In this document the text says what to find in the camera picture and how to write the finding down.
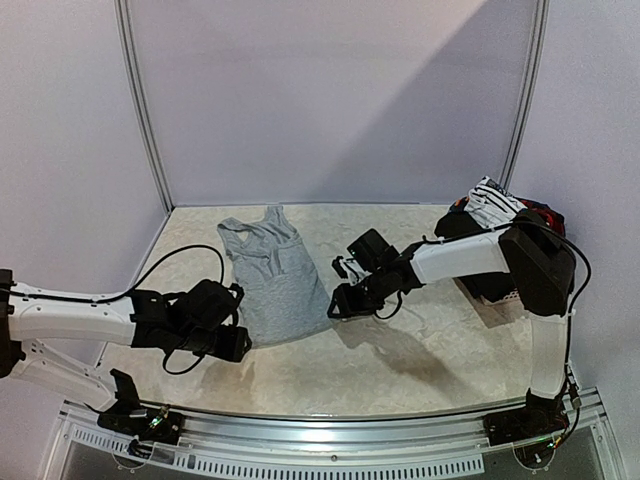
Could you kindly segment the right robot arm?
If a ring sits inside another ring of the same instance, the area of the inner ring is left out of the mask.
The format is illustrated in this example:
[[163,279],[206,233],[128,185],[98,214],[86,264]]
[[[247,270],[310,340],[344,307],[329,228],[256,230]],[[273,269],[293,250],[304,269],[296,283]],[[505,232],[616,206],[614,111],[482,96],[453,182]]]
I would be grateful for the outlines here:
[[342,283],[327,314],[348,320],[371,316],[390,296],[402,298],[444,279],[484,274],[510,277],[523,308],[532,314],[532,372],[528,406],[517,427],[537,436],[556,417],[555,404],[567,382],[570,319],[575,299],[576,251],[571,242],[536,214],[523,211],[511,221],[438,240],[423,239],[398,251],[370,229],[332,266]]

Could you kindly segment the grey tank top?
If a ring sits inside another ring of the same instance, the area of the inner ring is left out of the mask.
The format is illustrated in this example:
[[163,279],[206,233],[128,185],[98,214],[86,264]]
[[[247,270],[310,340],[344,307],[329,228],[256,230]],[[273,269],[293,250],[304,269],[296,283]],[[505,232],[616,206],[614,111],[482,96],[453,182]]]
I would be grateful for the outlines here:
[[227,218],[217,231],[244,289],[240,313],[254,347],[298,341],[332,328],[327,291],[281,206],[267,207],[256,222]]

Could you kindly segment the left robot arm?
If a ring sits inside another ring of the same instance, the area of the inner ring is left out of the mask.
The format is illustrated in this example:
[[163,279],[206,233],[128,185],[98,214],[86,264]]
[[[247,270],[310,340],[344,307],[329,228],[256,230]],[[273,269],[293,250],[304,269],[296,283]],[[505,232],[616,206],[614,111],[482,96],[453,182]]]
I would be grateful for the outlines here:
[[131,289],[74,297],[16,283],[1,273],[1,375],[43,386],[108,413],[128,434],[148,426],[133,379],[104,373],[46,345],[48,339],[88,340],[132,349],[176,351],[202,361],[239,363],[252,347],[239,324],[243,289],[205,279],[187,292]]

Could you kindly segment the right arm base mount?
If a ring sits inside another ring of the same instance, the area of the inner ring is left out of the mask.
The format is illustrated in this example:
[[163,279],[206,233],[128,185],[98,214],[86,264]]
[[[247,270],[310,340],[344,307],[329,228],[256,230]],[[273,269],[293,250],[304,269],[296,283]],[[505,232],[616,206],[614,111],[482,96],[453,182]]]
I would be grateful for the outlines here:
[[570,419],[563,408],[551,412],[542,407],[520,407],[485,415],[483,428],[491,446],[528,442],[555,450],[573,434],[580,417],[581,409]]

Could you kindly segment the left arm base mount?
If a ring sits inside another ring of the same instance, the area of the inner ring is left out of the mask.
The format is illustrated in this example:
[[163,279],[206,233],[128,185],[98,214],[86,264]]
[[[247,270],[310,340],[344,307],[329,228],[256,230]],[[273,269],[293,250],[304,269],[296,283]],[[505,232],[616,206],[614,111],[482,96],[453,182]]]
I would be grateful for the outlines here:
[[99,427],[136,437],[141,442],[177,445],[185,423],[185,416],[168,405],[160,408],[144,407],[131,411],[115,408],[100,413]]

